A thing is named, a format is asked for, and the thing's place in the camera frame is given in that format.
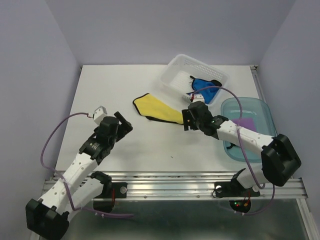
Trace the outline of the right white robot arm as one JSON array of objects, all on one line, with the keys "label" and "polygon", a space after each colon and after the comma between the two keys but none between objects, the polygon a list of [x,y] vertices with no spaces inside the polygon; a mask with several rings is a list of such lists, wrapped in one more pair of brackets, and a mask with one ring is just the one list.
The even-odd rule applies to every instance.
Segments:
[{"label": "right white robot arm", "polygon": [[185,131],[200,130],[206,136],[229,142],[261,157],[257,168],[248,166],[239,170],[230,181],[222,182],[217,197],[240,197],[254,186],[271,183],[282,187],[301,167],[302,162],[286,135],[265,135],[238,126],[222,115],[213,116],[201,101],[182,110]]}]

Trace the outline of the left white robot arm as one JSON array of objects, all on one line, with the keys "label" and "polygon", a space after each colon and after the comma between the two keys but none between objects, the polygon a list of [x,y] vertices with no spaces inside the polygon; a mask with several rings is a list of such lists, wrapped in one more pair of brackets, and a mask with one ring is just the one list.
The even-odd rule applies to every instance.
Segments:
[{"label": "left white robot arm", "polygon": [[66,234],[73,217],[80,211],[92,212],[102,218],[129,219],[130,213],[109,213],[86,205],[95,197],[111,196],[116,192],[112,177],[96,168],[111,153],[115,144],[133,130],[132,124],[119,112],[107,115],[103,107],[92,115],[97,124],[93,134],[83,143],[59,180],[39,199],[31,199],[26,207],[27,228],[47,240],[60,240]]}]

